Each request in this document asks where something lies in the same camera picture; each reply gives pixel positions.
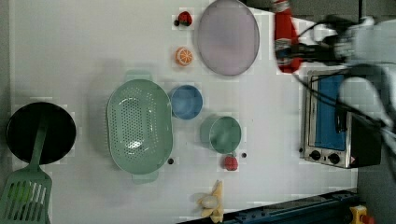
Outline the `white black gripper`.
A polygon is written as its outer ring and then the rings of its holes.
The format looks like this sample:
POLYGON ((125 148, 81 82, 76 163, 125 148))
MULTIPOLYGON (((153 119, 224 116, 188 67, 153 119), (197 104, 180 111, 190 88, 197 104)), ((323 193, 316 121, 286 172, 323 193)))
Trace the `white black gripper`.
POLYGON ((335 35, 324 37, 316 45, 299 43, 291 46, 293 56, 315 56, 315 60, 324 64, 345 63, 353 54, 353 41, 358 30, 375 24, 373 17, 362 17, 350 21, 337 15, 328 15, 322 21, 326 28, 335 31, 335 35))

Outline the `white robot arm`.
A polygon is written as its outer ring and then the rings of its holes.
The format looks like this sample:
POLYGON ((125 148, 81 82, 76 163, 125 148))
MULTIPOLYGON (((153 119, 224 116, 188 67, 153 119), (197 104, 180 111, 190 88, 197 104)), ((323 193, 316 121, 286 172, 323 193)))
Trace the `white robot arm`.
POLYGON ((321 22, 336 32, 315 45, 299 41, 288 46, 289 59, 346 67, 350 77, 371 82, 381 100, 389 122, 381 123, 387 150, 395 152, 395 85, 389 80, 395 74, 395 22, 377 23, 371 17, 359 22, 329 15, 321 22))

